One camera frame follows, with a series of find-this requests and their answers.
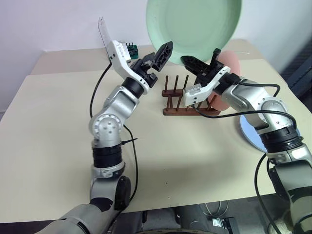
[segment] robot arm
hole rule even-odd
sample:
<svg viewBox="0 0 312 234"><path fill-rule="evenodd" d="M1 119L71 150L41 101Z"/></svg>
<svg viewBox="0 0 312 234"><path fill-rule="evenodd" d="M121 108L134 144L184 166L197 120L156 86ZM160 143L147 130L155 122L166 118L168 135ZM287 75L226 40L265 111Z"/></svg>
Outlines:
<svg viewBox="0 0 312 234"><path fill-rule="evenodd" d="M191 56L181 57L186 69L196 75L195 85L184 89L185 105L204 101L215 91L239 112L287 112L285 104L263 87L241 85L255 82L230 74L229 67L217 61L219 53L219 49L214 51L210 65ZM276 193L290 201L296 233L308 233L312 230L312 155L309 149L289 118L263 113L245 117L257 130L270 162L275 165L269 170L269 176Z"/></svg>
<svg viewBox="0 0 312 234"><path fill-rule="evenodd" d="M139 104L140 96L146 94L157 81L156 75L147 71L150 68L160 71L168 61L172 47L173 43L168 42L156 54L138 59L128 67L128 51L122 43L109 42L107 52L111 63L125 81L113 90L103 109L89 123L94 136L90 203L75 207L38 234L106 233L115 217L128 206L131 182L122 175L125 163L121 156L120 131Z"/></svg>

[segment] beige tabletop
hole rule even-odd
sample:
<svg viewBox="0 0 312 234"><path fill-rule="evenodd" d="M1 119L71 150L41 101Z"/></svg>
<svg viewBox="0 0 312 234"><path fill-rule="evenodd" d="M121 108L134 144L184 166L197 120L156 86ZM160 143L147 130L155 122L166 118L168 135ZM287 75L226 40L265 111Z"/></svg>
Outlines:
<svg viewBox="0 0 312 234"><path fill-rule="evenodd" d="M281 86L278 95L311 148L312 116L279 74L263 59L240 61L248 79ZM88 131L90 97L102 71L28 76L0 122L0 222L49 220L89 202L93 162ZM255 196L254 170L262 152L242 136L238 117L163 116L164 77L173 87L182 66L167 66L148 95L127 120L133 131L139 166L138 191L127 212ZM98 89L94 113L116 85L110 70ZM233 113L228 109L223 114ZM123 130L122 139L130 136ZM125 174L134 185L134 156L123 146ZM273 193L265 165L261 194Z"/></svg>

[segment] black cable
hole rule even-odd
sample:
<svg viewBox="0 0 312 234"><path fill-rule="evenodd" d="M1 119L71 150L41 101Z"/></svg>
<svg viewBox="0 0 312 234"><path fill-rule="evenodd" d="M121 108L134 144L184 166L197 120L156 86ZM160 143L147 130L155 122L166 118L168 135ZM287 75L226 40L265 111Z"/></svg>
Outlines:
<svg viewBox="0 0 312 234"><path fill-rule="evenodd" d="M301 232L300 232L300 233L298 232L298 229L300 228L300 224L301 224L304 220L306 220L307 218L310 218L310 217L312 217L312 214L308 214L308 215L302 217L301 219L299 219L298 222L297 222L297 223L295 224L295 226L293 227L293 230L294 230L293 234L300 234L300 233L303 233L303 230L302 230L302 229L301 229Z"/></svg>
<svg viewBox="0 0 312 234"><path fill-rule="evenodd" d="M137 192L137 184L138 184L138 165L137 165L137 153L136 153L136 146L135 146L135 141L133 139L133 135L132 132L130 131L130 129L126 126L123 125L125 127L125 129L129 132L130 136L131 136L131 140L132 140L132 146L133 146L133 152L135 155L135 161L136 161L136 184L135 184L135 189L130 197L130 201L132 201L133 197L135 196L136 192Z"/></svg>
<svg viewBox="0 0 312 234"><path fill-rule="evenodd" d="M267 234L270 234L270 233L269 233L269 227L270 227L270 225L271 225L271 223L269 223L268 226L267 226Z"/></svg>
<svg viewBox="0 0 312 234"><path fill-rule="evenodd" d="M251 86L251 87L275 87L276 92L274 93L273 97L276 97L279 91L281 90L281 87L278 84L253 84L253 83L244 83L244 82L238 82L240 85L244 86Z"/></svg>
<svg viewBox="0 0 312 234"><path fill-rule="evenodd" d="M91 118L93 117L93 114L92 114L92 106L93 106L94 96L96 95L96 92L97 92L97 89L98 89L99 84L101 83L103 77L105 76L105 74L107 73L107 71L110 69L111 66L112 66L112 62L109 61L108 66L106 67L106 69L104 70L104 72L102 73L102 75L100 76L100 78L98 79L97 84L96 84L96 86L95 86L95 88L94 88L94 91L93 91L93 93L92 93L92 97L91 97L91 101L90 101L90 107L89 107L89 113L90 113L90 117L91 117Z"/></svg>
<svg viewBox="0 0 312 234"><path fill-rule="evenodd" d="M131 136L131 140L132 140L132 146L133 146L133 152L134 152L134 155L135 155L135 161L136 161L136 183L135 183L135 189L130 197L130 200L129 202L132 201L132 199L134 198L136 192L137 192L137 184L138 184L138 165L137 165L137 152L136 152L136 146L135 146L135 141L134 141L134 138L133 138L133 135L132 135L132 132L131 130L126 126L126 125L123 125L124 128L129 132L130 136ZM112 220L112 222L110 223L109 225L109 228L108 230L112 227L112 225L114 224L114 222L117 220L117 218L119 217L119 215L121 214L122 211L119 211L116 215L116 217Z"/></svg>
<svg viewBox="0 0 312 234"><path fill-rule="evenodd" d="M265 159L265 157L267 156L267 154L264 154L261 159L259 160L258 164L257 164L257 167L255 169L255 172L254 172L254 189L255 189L255 193L257 194L257 198L259 200L259 203L265 213L265 215L267 216L268 220L270 221L270 223L272 224L273 228L275 229L275 231L277 232L277 234L282 234L278 227L276 226L276 224L274 223L272 217L270 216L267 208L265 207L263 201L262 201L262 198L260 196L260 193L259 193L259 190L258 190L258 172L259 172L259 168L260 168L260 165L262 163L262 161Z"/></svg>
<svg viewBox="0 0 312 234"><path fill-rule="evenodd" d="M270 160L268 159L267 160L267 173L268 173L268 176L270 177L269 169L270 169Z"/></svg>
<svg viewBox="0 0 312 234"><path fill-rule="evenodd" d="M198 109L194 107L194 105L191 105L191 107L196 110L197 113L199 113L201 116L204 116L206 118L225 118L225 117L233 117L233 116L241 116L241 115L249 115L249 114L276 114L276 115L281 115L288 117L289 119L292 120L293 127L296 129L297 128L297 122L295 118L285 112L281 111L267 111L267 110L261 110L261 111L244 111L244 112L238 112L238 113L233 113L233 114L227 114L227 115L222 115L222 116L209 116L204 113L201 113Z"/></svg>

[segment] wooden peg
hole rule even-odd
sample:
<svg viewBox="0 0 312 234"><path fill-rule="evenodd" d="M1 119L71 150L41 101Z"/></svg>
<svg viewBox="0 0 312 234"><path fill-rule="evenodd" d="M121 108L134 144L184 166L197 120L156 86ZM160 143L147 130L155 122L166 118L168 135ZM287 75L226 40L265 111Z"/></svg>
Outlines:
<svg viewBox="0 0 312 234"><path fill-rule="evenodd" d="M179 101L177 102L176 111L179 110L179 106L180 106L181 100L182 100L182 95L179 97Z"/></svg>
<svg viewBox="0 0 312 234"><path fill-rule="evenodd" d="M169 96L169 99L170 99L170 108L173 108L172 107L172 96Z"/></svg>
<svg viewBox="0 0 312 234"><path fill-rule="evenodd" d="M201 101L201 102L198 104L197 109L200 108L200 106L201 106L202 103L203 103L203 102Z"/></svg>
<svg viewBox="0 0 312 234"><path fill-rule="evenodd" d="M207 103L207 109L206 109L206 111L208 111L208 110L210 109L210 103L209 103L209 101L208 101L208 98L206 98L206 103Z"/></svg>
<svg viewBox="0 0 312 234"><path fill-rule="evenodd" d="M186 78L185 78L183 89L185 89L188 79L189 79L189 75L187 75Z"/></svg>
<svg viewBox="0 0 312 234"><path fill-rule="evenodd" d="M165 93L167 92L167 86L168 86L168 76L166 76Z"/></svg>
<svg viewBox="0 0 312 234"><path fill-rule="evenodd" d="M166 107L166 111L168 111L168 110L169 110L169 105L170 105L170 97L171 97L171 96L168 96L168 98L167 98L167 107Z"/></svg>
<svg viewBox="0 0 312 234"><path fill-rule="evenodd" d="M176 92L176 85L177 85L177 80L179 79L179 76L177 75L175 78L175 88L174 88L174 93Z"/></svg>
<svg viewBox="0 0 312 234"><path fill-rule="evenodd" d="M215 99L216 99L216 95L213 96L213 98L211 99L211 102L208 102L208 99L207 99L207 104L208 104L207 111L211 109L211 104L215 101Z"/></svg>

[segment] green plate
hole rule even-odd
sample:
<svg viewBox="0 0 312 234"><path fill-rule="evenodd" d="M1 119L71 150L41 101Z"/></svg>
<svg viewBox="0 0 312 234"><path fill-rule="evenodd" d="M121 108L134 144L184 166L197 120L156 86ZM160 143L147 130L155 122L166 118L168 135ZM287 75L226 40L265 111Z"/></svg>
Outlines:
<svg viewBox="0 0 312 234"><path fill-rule="evenodd" d="M156 49L173 41L171 62L182 64L183 55L207 61L230 40L240 10L241 0L149 0L147 30Z"/></svg>

